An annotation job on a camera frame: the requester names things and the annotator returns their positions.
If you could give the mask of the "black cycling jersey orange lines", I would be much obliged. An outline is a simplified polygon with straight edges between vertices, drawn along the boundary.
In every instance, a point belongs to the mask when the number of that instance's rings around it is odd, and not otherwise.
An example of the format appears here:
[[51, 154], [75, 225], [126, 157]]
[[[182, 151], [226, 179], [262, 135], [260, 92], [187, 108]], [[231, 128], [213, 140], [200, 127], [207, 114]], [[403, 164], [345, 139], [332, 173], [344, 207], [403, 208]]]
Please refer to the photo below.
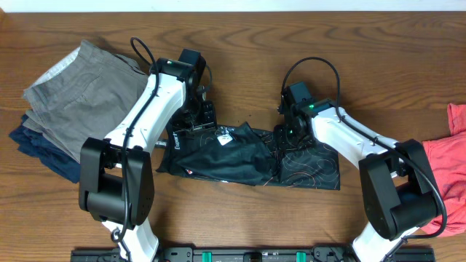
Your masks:
[[197, 135], [171, 132], [158, 172], [183, 178], [325, 190], [340, 189], [339, 157], [317, 140], [303, 154], [275, 155], [273, 130], [220, 125]]

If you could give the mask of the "red printed t-shirt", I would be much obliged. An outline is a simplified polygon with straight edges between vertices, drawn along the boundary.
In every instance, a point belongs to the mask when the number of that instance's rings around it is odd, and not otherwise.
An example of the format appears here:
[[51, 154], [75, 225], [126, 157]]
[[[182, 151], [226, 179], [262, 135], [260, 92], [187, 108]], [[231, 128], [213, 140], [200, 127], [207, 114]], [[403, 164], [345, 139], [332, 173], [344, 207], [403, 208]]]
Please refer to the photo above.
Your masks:
[[447, 211], [442, 237], [465, 232], [465, 106], [447, 107], [450, 136], [422, 144]]

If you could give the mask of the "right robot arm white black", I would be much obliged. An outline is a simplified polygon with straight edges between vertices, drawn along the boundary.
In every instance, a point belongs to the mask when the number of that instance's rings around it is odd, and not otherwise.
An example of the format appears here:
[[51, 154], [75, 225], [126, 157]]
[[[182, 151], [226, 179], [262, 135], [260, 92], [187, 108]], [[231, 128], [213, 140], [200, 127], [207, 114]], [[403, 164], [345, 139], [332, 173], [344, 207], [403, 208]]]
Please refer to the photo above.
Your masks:
[[285, 138], [330, 146], [360, 172], [368, 224], [348, 247], [317, 246], [314, 261], [434, 261], [431, 248], [405, 248], [416, 231], [446, 207], [422, 144], [398, 142], [354, 120], [338, 103], [316, 101], [305, 83], [283, 87], [277, 109]]

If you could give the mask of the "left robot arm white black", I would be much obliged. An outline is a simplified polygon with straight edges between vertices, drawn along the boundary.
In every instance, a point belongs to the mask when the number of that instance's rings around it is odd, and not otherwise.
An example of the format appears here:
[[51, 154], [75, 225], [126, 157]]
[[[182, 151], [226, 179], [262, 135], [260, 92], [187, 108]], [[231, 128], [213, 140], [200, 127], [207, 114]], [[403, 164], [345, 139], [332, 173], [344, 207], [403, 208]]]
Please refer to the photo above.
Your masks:
[[88, 138], [81, 149], [79, 206], [101, 222], [118, 246], [76, 250], [72, 261], [158, 261], [159, 240], [151, 230], [154, 201], [151, 154], [163, 130], [175, 140], [217, 127], [207, 88], [207, 63], [184, 49], [177, 60], [150, 60], [146, 88], [122, 122], [105, 138]]

